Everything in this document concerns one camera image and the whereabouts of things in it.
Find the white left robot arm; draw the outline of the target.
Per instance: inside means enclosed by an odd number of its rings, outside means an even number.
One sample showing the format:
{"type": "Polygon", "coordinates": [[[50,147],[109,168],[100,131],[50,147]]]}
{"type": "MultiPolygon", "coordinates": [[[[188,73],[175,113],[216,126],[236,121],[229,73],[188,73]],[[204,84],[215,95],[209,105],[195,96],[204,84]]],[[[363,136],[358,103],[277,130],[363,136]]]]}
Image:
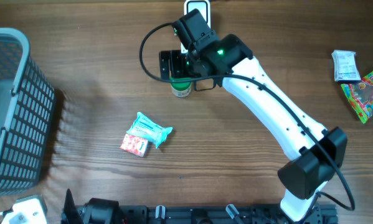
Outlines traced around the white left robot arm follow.
{"type": "Polygon", "coordinates": [[[88,203],[76,206],[70,189],[65,195],[61,224],[127,224],[128,219],[114,200],[91,198],[88,203]]]}

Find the green lid jar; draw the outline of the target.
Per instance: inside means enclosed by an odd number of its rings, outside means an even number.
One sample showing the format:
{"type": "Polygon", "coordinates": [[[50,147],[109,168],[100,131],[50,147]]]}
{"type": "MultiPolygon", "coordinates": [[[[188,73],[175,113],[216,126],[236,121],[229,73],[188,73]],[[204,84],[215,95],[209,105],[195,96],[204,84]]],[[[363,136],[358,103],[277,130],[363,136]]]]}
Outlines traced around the green lid jar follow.
{"type": "Polygon", "coordinates": [[[179,98],[190,95],[192,91],[192,82],[190,82],[190,78],[172,78],[172,80],[181,81],[180,83],[171,83],[173,95],[179,98]]]}

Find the teal tissue pack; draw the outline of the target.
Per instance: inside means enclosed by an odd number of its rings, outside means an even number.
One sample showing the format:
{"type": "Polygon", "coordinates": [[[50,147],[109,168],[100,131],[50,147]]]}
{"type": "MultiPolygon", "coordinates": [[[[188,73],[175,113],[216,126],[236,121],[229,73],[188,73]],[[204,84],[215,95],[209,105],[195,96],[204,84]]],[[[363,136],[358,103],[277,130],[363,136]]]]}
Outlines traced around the teal tissue pack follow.
{"type": "Polygon", "coordinates": [[[149,119],[142,112],[137,112],[137,118],[127,130],[127,134],[144,138],[155,145],[159,146],[166,141],[167,137],[173,131],[173,127],[162,127],[149,119]]]}

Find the red white small box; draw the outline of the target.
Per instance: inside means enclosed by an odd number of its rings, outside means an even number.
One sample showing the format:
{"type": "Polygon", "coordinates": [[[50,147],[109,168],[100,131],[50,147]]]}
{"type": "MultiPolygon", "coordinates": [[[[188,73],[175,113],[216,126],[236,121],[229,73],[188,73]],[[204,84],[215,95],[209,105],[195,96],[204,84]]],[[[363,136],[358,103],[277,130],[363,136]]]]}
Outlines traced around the red white small box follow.
{"type": "Polygon", "coordinates": [[[125,134],[120,149],[132,153],[136,156],[144,157],[148,148],[148,144],[149,142],[147,139],[131,134],[125,134]]]}

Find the colourful gummy candy bag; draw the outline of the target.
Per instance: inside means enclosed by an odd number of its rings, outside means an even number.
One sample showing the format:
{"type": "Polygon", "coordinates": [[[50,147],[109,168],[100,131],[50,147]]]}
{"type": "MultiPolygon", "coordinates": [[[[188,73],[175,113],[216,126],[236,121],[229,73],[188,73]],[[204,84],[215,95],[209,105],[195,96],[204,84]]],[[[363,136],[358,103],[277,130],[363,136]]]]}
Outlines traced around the colourful gummy candy bag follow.
{"type": "Polygon", "coordinates": [[[373,116],[373,71],[358,83],[341,84],[349,104],[365,124],[373,116]]]}

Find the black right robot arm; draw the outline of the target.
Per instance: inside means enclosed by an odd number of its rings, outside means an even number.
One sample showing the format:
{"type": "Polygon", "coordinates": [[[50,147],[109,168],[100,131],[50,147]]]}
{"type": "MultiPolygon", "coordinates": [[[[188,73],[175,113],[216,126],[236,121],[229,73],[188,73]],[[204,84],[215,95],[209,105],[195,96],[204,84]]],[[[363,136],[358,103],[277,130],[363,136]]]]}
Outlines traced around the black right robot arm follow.
{"type": "Polygon", "coordinates": [[[288,163],[278,171],[285,186],[280,202],[283,218],[303,223],[311,215],[323,187],[341,176],[347,136],[326,129],[299,109],[267,76],[253,52],[236,36],[217,36],[194,9],[171,27],[186,49],[162,51],[176,83],[211,79],[238,98],[278,141],[288,163]]]}

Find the white paper packet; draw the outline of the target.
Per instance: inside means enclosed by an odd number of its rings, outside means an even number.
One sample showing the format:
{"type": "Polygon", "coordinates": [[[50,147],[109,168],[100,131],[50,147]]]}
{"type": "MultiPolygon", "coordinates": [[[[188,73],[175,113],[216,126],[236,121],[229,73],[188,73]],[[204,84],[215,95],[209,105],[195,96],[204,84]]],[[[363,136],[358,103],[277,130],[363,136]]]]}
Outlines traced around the white paper packet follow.
{"type": "Polygon", "coordinates": [[[361,80],[354,51],[334,50],[331,55],[334,62],[335,82],[358,82],[361,80]]]}

